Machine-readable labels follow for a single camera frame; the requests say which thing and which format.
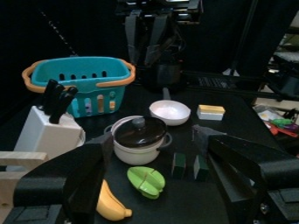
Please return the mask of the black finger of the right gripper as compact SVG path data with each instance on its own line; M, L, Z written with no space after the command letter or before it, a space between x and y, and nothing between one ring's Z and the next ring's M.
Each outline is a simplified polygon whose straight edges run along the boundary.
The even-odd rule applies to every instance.
M151 66L162 55L162 38L165 36L165 30L167 26L167 16L161 15L154 19L153 34L150 38L150 44L146 50L145 64Z
M139 60L138 15L126 18L126 39L130 61L137 64Z

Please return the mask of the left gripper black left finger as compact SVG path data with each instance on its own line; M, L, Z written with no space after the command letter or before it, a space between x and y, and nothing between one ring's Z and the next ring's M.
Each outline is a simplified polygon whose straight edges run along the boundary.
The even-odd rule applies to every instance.
M106 134L30 171L14 191L14 224L94 224L112 150Z

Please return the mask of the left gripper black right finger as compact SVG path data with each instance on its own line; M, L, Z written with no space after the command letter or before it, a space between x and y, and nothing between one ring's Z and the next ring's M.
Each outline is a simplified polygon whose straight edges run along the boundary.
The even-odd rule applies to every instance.
M299 224L299 157L195 125L230 224Z

